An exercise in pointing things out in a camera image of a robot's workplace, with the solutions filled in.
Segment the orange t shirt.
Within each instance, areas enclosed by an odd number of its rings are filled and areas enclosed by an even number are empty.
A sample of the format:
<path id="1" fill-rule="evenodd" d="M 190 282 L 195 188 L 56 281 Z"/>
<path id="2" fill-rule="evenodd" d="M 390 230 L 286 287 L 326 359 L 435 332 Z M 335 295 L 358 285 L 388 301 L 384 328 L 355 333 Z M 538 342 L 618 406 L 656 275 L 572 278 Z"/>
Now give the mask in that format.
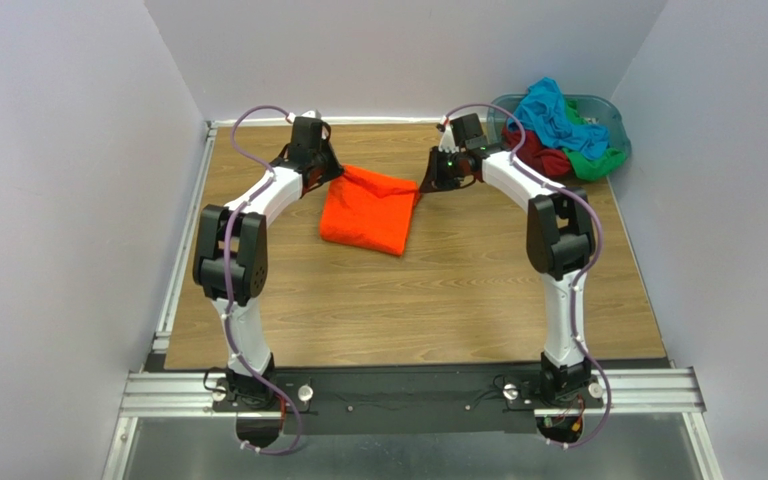
<path id="1" fill-rule="evenodd" d="M 327 242 L 400 257 L 420 198 L 414 181 L 347 165 L 330 182 L 319 235 Z"/>

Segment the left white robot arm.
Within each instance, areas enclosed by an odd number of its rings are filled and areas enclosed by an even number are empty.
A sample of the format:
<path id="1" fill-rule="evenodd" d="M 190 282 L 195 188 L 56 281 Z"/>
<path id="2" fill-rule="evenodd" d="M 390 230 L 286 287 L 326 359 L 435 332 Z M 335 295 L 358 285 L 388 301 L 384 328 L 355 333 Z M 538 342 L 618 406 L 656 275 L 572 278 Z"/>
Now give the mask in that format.
<path id="1" fill-rule="evenodd" d="M 269 273 L 268 228 L 288 206 L 344 172 L 330 143 L 331 127 L 318 111 L 287 120 L 290 140 L 261 179 L 223 206 L 204 207 L 195 238 L 193 280 L 212 301 L 228 347 L 225 378 L 214 390 L 254 409 L 266 409 L 278 397 L 259 305 Z"/>

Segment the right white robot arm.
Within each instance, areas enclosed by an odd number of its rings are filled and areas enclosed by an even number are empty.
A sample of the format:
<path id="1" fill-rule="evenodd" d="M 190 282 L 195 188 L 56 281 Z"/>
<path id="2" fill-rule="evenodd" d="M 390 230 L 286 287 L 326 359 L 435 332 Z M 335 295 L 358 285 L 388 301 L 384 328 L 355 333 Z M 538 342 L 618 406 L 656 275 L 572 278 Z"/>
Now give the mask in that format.
<path id="1" fill-rule="evenodd" d="M 598 254 L 595 212 L 583 190 L 568 189 L 538 173 L 518 157 L 516 148 L 491 143 L 477 115 L 443 117 L 437 129 L 441 139 L 429 151 L 421 193 L 482 182 L 526 212 L 526 252 L 544 284 L 547 319 L 536 393 L 547 404 L 559 404 L 592 381 L 583 291 Z"/>

